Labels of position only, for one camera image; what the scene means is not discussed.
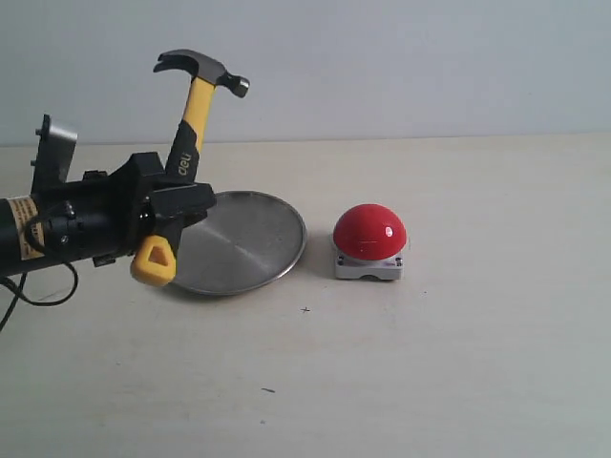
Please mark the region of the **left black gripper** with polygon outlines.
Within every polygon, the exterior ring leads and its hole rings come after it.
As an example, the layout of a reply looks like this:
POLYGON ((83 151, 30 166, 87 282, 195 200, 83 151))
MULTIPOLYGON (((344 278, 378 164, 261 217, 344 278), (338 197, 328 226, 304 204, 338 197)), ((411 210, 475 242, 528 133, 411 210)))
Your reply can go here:
POLYGON ((46 255, 31 266, 91 258, 105 264, 133 254, 152 232, 181 231, 205 219, 216 204, 212 187, 191 183, 153 191, 164 175, 157 152, 132 154, 111 174, 89 171, 79 181, 35 171, 32 196, 45 216, 46 255))

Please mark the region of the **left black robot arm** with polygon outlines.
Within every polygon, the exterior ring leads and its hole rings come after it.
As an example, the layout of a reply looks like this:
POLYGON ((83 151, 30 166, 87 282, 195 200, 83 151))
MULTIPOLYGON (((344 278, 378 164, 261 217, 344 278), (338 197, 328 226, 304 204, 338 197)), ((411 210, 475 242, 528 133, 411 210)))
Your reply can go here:
POLYGON ((155 152, 137 153, 111 174, 88 171, 24 198, 1 201, 1 274, 5 277, 93 260, 133 256, 160 236, 178 250, 181 232, 216 203, 207 183, 167 175, 155 152))

